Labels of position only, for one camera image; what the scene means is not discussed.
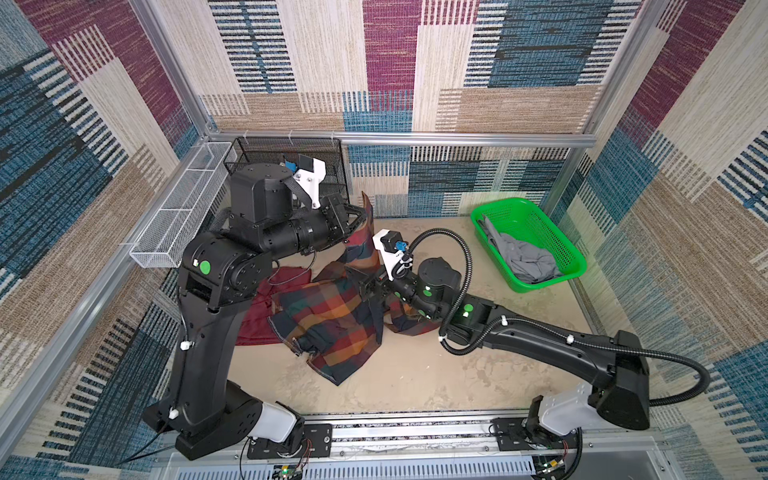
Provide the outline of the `multicolour plaid long sleeve shirt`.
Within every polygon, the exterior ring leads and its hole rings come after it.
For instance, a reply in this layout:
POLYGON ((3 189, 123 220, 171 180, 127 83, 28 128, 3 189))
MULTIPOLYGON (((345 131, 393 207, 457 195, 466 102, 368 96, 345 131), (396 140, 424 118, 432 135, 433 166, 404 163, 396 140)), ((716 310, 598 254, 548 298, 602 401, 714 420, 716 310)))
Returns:
POLYGON ((348 240, 345 251, 314 279, 273 297, 269 324, 295 355, 336 386, 357 372, 379 348, 385 329, 417 336, 438 328, 395 295, 365 300, 351 274, 372 274, 381 266, 373 244, 374 210, 361 195, 366 220, 348 240))

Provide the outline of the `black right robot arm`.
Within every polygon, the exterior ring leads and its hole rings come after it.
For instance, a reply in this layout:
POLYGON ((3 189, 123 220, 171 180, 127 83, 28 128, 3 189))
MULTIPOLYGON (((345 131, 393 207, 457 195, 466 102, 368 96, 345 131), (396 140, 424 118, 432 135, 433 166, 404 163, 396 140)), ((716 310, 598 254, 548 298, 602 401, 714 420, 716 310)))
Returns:
POLYGON ((636 335, 584 334, 522 316, 467 293, 461 274, 443 258, 430 258, 417 272, 406 270, 399 277, 384 267, 349 274, 362 298, 378 301, 394 295, 436 321, 440 341, 451 354, 500 349, 579 377, 582 382, 573 390, 533 399, 527 420, 531 435, 545 430, 565 436, 608 424, 638 431, 649 428, 649 367, 636 335))

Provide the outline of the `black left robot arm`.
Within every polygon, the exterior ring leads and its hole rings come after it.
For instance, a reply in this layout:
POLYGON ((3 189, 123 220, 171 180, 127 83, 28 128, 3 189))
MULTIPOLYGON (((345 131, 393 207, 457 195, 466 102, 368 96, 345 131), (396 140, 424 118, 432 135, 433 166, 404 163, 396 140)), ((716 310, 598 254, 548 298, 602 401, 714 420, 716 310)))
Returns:
POLYGON ((304 418, 265 403, 230 381, 243 319, 276 260, 347 240, 367 219, 338 193, 320 194, 323 162, 307 156, 291 169, 253 163, 231 175, 229 226, 197 235, 178 268, 181 326, 165 397, 143 421, 176 433, 176 450, 196 460, 246 440, 266 440, 285 455, 305 446, 304 418))

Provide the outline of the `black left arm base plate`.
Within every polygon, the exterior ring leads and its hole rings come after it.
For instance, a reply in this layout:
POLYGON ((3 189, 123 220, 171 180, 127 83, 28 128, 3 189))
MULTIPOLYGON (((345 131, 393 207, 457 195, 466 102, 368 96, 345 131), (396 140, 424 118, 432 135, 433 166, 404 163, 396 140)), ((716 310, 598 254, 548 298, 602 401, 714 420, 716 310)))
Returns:
POLYGON ((263 438, 252 439, 247 448, 246 458, 248 460, 299 459, 302 456, 327 458, 330 456, 332 439, 332 424, 302 424, 282 443, 263 438))

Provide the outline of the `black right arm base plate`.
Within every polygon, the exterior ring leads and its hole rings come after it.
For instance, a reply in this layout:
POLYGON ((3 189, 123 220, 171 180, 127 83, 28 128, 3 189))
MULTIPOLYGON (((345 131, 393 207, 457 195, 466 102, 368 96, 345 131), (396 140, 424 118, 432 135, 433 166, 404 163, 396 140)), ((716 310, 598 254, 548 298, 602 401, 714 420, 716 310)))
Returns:
POLYGON ((580 445, 575 430, 560 436, 543 428, 534 418, 495 418, 488 432, 496 439, 500 451, 576 450, 580 445))

